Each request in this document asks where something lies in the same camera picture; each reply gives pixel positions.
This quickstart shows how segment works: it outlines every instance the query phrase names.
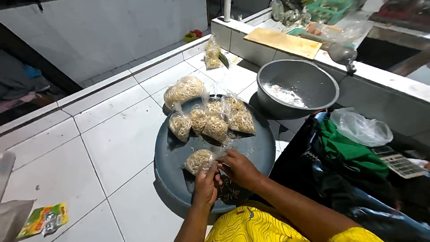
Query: hand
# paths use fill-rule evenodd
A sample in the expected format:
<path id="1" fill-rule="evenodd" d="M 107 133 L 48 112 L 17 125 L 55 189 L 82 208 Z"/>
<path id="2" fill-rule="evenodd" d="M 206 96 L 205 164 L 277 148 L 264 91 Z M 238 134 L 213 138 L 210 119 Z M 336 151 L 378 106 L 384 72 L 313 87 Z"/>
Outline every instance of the hand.
<path id="1" fill-rule="evenodd" d="M 221 175 L 215 161 L 209 171 L 199 170 L 194 184 L 194 206 L 203 206 L 210 210 L 217 198 L 217 187 L 222 185 Z"/>
<path id="2" fill-rule="evenodd" d="M 259 181 L 265 176 L 255 168 L 246 156 L 232 149 L 226 150 L 226 153 L 226 156 L 218 158 L 220 163 L 218 168 L 223 170 L 239 186 L 253 192 Z"/>

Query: white tiled counter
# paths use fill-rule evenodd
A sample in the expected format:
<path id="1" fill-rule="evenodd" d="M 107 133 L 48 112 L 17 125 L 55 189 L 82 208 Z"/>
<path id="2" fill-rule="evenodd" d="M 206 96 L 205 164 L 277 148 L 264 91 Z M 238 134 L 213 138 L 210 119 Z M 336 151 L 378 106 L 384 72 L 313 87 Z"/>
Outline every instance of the white tiled counter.
<path id="1" fill-rule="evenodd" d="M 208 89 L 217 82 L 247 102 L 257 91 L 259 67 L 226 50 L 233 66 L 206 70 L 201 53 L 206 40 L 159 56 L 4 128 L 0 148 L 15 152 L 17 158 L 2 202 L 36 199 L 33 208 L 68 205 L 67 224 L 53 235 L 26 241 L 173 241 L 183 219 L 159 198 L 152 164 L 157 133 L 166 118 L 162 106 L 167 86 L 191 74 Z M 276 157 L 303 121 L 269 120 Z"/>

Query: metal bowl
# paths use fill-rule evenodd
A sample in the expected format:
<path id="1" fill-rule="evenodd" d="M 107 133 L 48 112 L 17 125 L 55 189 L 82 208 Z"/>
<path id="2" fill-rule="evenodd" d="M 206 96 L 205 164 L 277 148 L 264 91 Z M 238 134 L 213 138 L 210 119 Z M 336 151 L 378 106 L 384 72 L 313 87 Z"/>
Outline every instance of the metal bowl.
<path id="1" fill-rule="evenodd" d="M 297 119 L 333 105 L 339 97 L 339 86 L 327 72 L 305 60 L 277 60 L 261 67 L 257 75 L 258 101 L 277 119 Z M 307 108 L 286 103 L 270 95 L 263 84 L 271 83 L 293 90 Z"/>

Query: gray round tray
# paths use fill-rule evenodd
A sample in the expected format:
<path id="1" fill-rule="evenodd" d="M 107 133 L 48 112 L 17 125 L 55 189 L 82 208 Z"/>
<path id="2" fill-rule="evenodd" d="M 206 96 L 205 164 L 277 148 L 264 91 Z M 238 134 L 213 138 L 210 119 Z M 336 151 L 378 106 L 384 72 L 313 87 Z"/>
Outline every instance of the gray round tray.
<path id="1" fill-rule="evenodd" d="M 195 98 L 182 104 L 185 113 L 191 111 L 195 104 L 202 104 L 200 98 Z M 232 139 L 230 147 L 244 154 L 256 166 L 256 168 L 268 176 L 275 163 L 275 138 L 270 125 L 265 117 L 246 103 L 254 120 L 255 136 Z M 155 172 L 163 190 L 169 193 L 169 197 L 179 202 L 181 206 L 189 207 L 192 202 L 195 176 L 183 169 L 187 158 L 199 149 L 220 152 L 220 147 L 207 142 L 202 137 L 190 132 L 188 142 L 179 141 L 169 129 L 169 114 L 160 127 L 155 143 Z M 224 213 L 233 210 L 236 205 L 246 200 L 252 193 L 248 190 L 232 184 L 233 189 L 240 189 L 237 198 L 217 200 L 212 213 Z"/>

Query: white wall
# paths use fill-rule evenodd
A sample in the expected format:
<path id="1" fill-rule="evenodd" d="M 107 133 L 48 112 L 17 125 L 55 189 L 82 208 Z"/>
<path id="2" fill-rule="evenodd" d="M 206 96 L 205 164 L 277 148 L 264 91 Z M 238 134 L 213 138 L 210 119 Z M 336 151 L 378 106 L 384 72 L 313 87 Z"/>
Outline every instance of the white wall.
<path id="1" fill-rule="evenodd" d="M 0 11 L 0 22 L 79 82 L 207 29 L 203 0 L 55 0 Z"/>

